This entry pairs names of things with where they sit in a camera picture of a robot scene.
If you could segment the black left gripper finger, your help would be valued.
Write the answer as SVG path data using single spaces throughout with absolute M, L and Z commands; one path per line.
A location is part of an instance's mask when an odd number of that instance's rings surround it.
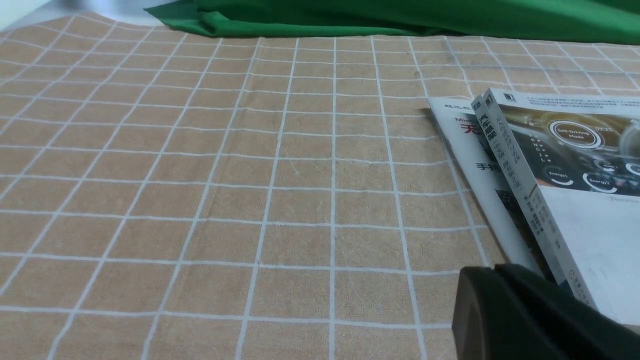
M 459 272 L 460 360 L 637 360 L 640 337 L 518 264 Z

